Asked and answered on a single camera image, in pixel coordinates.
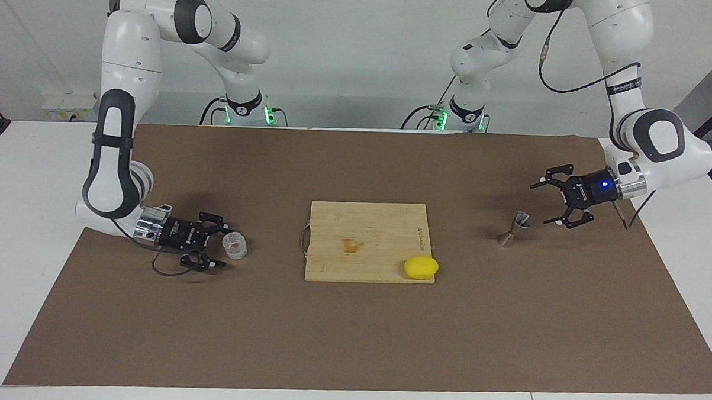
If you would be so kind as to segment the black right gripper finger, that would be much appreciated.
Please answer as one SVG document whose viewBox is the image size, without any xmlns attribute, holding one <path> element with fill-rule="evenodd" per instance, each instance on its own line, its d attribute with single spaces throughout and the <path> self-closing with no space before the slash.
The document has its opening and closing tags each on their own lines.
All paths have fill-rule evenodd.
<svg viewBox="0 0 712 400">
<path fill-rule="evenodd" d="M 214 215 L 209 212 L 201 212 L 198 214 L 198 224 L 200 225 L 202 232 L 205 234 L 229 234 L 231 232 L 231 227 L 228 223 L 224 222 L 223 217 Z"/>
<path fill-rule="evenodd" d="M 190 251 L 181 256 L 181 266 L 186 269 L 204 272 L 212 268 L 225 268 L 227 264 L 222 260 L 211 259 L 205 252 L 196 253 Z"/>
</svg>

